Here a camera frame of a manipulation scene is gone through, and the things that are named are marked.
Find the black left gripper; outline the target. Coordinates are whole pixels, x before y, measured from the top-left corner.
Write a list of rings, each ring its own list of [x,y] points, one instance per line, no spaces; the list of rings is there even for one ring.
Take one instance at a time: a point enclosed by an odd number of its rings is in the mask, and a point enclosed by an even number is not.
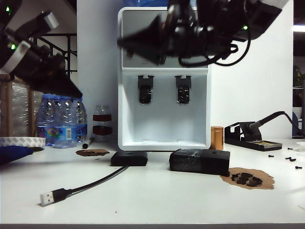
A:
[[[22,79],[31,89],[46,94],[82,97],[82,92],[67,76],[61,55],[49,55],[45,46],[32,45],[11,49],[10,74]]]

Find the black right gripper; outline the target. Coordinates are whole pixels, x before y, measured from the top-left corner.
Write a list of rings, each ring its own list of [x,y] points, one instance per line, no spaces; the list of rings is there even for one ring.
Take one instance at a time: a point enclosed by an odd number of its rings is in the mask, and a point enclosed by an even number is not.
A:
[[[127,53],[156,64],[165,64],[166,57],[178,59],[211,56],[226,59],[233,52],[231,0],[198,0],[194,11],[188,0],[170,0],[162,25],[157,15],[148,27],[125,37],[117,44]],[[143,47],[162,47],[162,54]]]

